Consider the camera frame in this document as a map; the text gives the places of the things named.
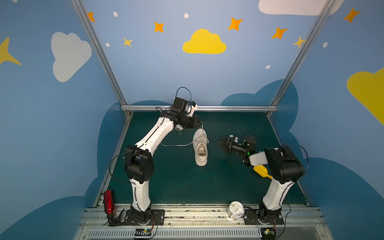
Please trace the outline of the white shoelace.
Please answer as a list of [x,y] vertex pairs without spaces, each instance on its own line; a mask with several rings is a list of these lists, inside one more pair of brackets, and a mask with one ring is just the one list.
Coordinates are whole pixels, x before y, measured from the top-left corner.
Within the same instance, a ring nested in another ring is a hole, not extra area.
[[172,145],[164,145],[162,142],[160,143],[161,146],[163,147],[187,147],[189,145],[193,145],[194,143],[200,143],[200,144],[203,144],[203,143],[206,143],[208,144],[210,141],[208,139],[208,136],[207,136],[207,133],[206,131],[204,130],[204,124],[201,125],[200,128],[198,128],[198,130],[202,130],[202,133],[200,135],[198,135],[198,137],[195,139],[195,140],[192,140],[190,143],[188,144],[172,144]]

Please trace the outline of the white sneaker shoe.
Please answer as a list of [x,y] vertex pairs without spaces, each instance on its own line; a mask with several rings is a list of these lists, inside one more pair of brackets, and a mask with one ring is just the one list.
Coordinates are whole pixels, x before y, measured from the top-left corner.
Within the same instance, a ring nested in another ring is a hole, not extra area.
[[208,137],[204,129],[197,129],[193,136],[193,148],[195,153],[195,162],[203,167],[208,162]]

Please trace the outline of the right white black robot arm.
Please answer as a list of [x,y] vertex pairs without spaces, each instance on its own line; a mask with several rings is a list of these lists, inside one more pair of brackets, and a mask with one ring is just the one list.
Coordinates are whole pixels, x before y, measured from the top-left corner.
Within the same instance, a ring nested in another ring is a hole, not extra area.
[[256,139],[252,135],[242,140],[230,135],[227,139],[218,140],[218,144],[228,154],[237,153],[248,167],[269,166],[271,184],[259,204],[255,217],[262,225],[282,225],[282,203],[289,189],[306,173],[290,146],[280,145],[257,153]]

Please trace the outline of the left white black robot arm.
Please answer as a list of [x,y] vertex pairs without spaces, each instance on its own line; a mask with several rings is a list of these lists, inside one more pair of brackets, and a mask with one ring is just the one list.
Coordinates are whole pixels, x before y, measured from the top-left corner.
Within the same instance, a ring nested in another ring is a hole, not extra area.
[[176,125],[194,129],[203,124],[197,115],[179,110],[163,111],[151,130],[135,145],[127,145],[124,151],[123,169],[132,187],[133,202],[126,213],[125,225],[147,225],[153,222],[149,181],[155,172],[153,156],[163,139]]

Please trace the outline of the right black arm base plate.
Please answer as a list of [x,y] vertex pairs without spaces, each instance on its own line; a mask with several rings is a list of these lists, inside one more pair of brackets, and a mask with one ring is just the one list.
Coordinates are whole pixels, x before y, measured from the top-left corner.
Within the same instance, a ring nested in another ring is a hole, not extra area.
[[264,208],[255,210],[246,207],[244,223],[245,225],[284,225],[285,222],[281,209],[271,211]]

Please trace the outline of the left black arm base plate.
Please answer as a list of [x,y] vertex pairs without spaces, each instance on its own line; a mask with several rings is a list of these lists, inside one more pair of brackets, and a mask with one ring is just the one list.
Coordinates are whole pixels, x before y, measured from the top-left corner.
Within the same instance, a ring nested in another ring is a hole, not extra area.
[[163,226],[165,220],[165,210],[151,210],[145,212],[135,210],[134,208],[127,211],[124,218],[124,226]]

